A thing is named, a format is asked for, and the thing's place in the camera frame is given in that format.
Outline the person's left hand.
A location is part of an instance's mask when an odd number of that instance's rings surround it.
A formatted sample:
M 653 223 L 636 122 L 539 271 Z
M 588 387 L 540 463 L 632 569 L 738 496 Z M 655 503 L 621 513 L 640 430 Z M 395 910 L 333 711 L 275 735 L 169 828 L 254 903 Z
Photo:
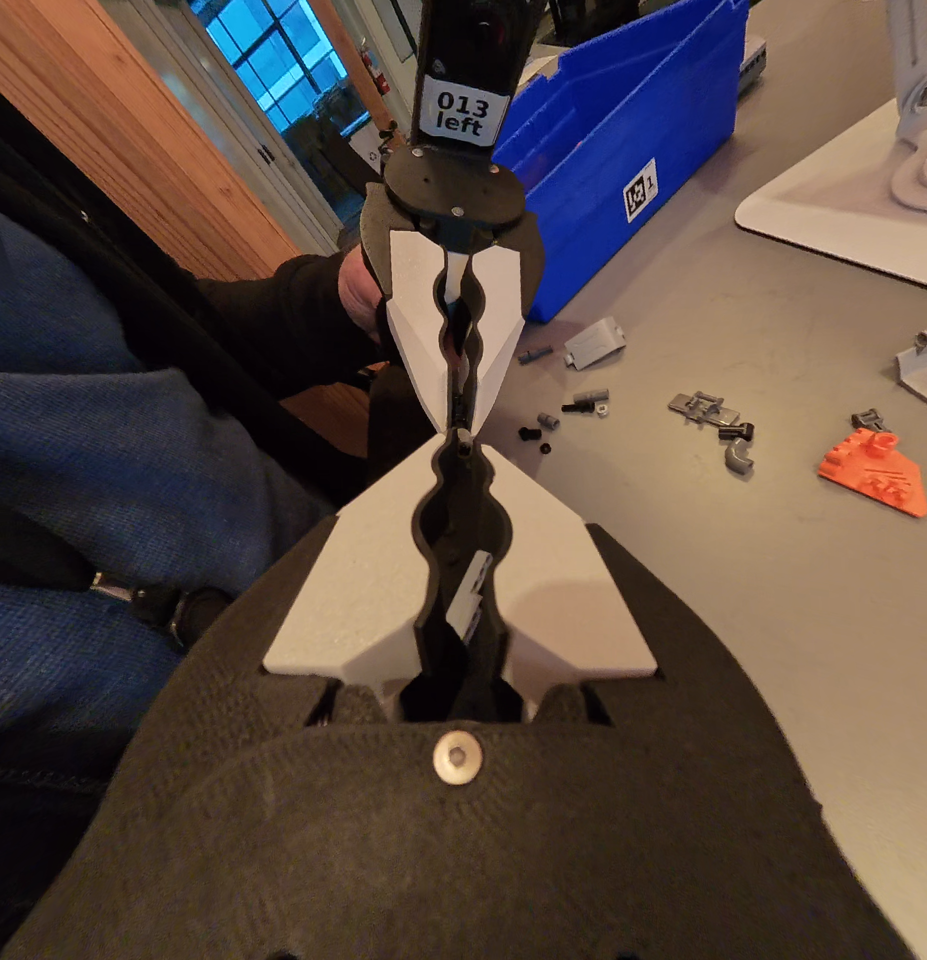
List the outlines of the person's left hand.
M 384 297 L 365 261 L 363 247 L 359 243 L 345 254 L 340 263 L 337 294 L 350 321 L 380 347 L 381 334 L 377 316 Z

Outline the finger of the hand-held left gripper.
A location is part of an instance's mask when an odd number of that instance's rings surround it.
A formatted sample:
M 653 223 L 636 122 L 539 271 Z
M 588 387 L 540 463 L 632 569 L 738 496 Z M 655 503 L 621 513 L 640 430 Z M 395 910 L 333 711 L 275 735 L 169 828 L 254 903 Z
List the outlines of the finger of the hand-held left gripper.
M 424 413 L 435 431 L 444 433 L 453 379 L 446 352 L 447 318 L 438 302 L 446 253 L 421 233 L 392 231 L 389 263 L 388 328 Z
M 463 341 L 464 425 L 478 433 L 494 407 L 524 326 L 519 253 L 488 247 L 473 254 L 463 277 L 463 304 L 470 319 Z

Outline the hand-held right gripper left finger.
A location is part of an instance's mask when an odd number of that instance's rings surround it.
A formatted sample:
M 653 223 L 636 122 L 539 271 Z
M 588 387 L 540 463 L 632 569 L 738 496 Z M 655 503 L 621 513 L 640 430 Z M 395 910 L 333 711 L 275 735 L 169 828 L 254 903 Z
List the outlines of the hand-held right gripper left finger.
M 436 485 L 437 434 L 352 503 L 332 530 L 263 658 L 274 675 L 321 676 L 367 687 L 388 718 L 422 671 L 414 635 L 429 564 L 412 520 Z

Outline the white stand post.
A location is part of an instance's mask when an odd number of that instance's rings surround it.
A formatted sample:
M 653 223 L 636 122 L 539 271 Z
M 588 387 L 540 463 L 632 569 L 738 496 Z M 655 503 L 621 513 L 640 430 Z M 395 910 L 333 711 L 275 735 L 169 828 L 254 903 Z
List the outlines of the white stand post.
M 890 190 L 903 207 L 927 212 L 927 2 L 888 1 L 886 9 L 898 114 L 895 139 L 909 150 Z

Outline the light grey toy bracket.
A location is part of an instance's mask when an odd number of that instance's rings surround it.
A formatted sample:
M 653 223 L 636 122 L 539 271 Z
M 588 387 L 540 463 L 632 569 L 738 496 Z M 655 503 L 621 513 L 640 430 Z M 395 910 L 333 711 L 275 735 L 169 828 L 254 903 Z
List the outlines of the light grey toy bracket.
M 896 355 L 897 380 L 927 403 L 927 328 L 917 332 L 913 345 Z

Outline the grey keyboard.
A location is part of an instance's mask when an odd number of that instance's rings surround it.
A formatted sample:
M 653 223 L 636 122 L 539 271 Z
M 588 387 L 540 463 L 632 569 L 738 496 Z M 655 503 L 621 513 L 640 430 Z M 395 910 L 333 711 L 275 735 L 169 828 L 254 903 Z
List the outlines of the grey keyboard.
M 737 97 L 744 97 L 760 80 L 767 64 L 766 41 L 763 37 L 748 36 L 739 70 Z

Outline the blue plastic bin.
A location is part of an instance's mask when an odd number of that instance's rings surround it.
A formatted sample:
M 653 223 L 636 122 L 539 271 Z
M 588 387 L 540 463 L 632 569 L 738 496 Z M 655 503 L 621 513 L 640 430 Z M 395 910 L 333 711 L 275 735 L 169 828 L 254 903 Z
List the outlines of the blue plastic bin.
M 517 175 L 551 321 L 732 136 L 749 3 L 682 1 L 561 54 L 515 97 L 493 160 Z

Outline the person's blue trousers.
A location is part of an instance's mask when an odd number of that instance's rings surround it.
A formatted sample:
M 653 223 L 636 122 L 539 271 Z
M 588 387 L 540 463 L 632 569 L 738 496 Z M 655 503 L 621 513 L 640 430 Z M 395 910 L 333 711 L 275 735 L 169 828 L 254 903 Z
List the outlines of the person's blue trousers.
M 332 507 L 151 369 L 68 257 L 0 213 L 0 502 L 134 585 L 246 591 Z M 0 583 L 0 750 L 132 736 L 182 661 L 96 593 Z

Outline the flat grey toy assembly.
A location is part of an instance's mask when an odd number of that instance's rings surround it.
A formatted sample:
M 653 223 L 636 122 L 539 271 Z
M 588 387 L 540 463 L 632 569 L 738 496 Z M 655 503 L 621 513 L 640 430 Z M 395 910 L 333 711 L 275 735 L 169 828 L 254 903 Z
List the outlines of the flat grey toy assembly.
M 678 393 L 667 409 L 686 421 L 715 428 L 730 428 L 741 423 L 741 414 L 726 406 L 723 397 L 697 390 L 693 394 Z

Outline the red fire extinguisher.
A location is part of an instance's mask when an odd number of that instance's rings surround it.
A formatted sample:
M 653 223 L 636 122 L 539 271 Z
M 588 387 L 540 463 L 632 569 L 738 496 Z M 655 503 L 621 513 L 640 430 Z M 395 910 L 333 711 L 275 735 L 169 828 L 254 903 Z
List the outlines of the red fire extinguisher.
M 387 96 L 391 92 L 389 82 L 383 70 L 377 63 L 366 37 L 361 38 L 359 52 L 361 62 L 367 74 L 372 79 L 375 90 L 381 97 Z

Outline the white flat base plate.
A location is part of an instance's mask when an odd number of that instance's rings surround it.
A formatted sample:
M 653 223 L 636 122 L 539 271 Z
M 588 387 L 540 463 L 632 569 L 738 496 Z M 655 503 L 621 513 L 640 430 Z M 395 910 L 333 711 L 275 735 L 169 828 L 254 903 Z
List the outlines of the white flat base plate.
M 927 287 L 927 126 L 889 101 L 745 198 L 747 232 Z

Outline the person's black jacket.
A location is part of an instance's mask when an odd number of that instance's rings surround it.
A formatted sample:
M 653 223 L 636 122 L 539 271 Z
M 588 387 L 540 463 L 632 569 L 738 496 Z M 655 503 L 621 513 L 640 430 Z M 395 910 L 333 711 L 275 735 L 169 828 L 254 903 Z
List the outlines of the person's black jacket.
M 173 368 L 289 474 L 336 507 L 360 494 L 365 462 L 289 412 L 209 328 L 184 270 L 0 92 L 0 213 L 82 270 L 116 309 L 131 352 Z

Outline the light grey toy beam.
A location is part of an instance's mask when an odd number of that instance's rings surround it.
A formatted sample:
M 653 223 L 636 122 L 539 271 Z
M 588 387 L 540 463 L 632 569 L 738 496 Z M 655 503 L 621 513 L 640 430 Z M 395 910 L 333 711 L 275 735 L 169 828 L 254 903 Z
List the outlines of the light grey toy beam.
M 465 646 L 470 644 L 480 623 L 483 583 L 493 559 L 493 555 L 488 551 L 477 550 L 474 553 L 446 608 L 445 622 Z

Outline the person's left forearm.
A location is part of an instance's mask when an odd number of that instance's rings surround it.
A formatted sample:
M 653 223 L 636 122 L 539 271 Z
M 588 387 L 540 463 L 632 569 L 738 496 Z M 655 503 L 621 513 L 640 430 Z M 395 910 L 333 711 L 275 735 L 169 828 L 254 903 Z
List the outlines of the person's left forearm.
M 341 304 L 346 253 L 292 258 L 263 279 L 194 282 L 209 329 L 279 401 L 347 382 L 388 359 L 382 341 L 376 345 Z

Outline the glass pane door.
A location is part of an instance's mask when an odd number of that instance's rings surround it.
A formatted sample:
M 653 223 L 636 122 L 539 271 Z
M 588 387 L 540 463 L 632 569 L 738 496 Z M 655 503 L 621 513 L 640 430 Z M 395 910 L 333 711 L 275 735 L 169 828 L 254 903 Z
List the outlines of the glass pane door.
M 378 153 L 365 159 L 352 140 L 374 135 L 374 122 L 312 6 L 187 5 L 337 218 L 354 218 L 380 161 Z

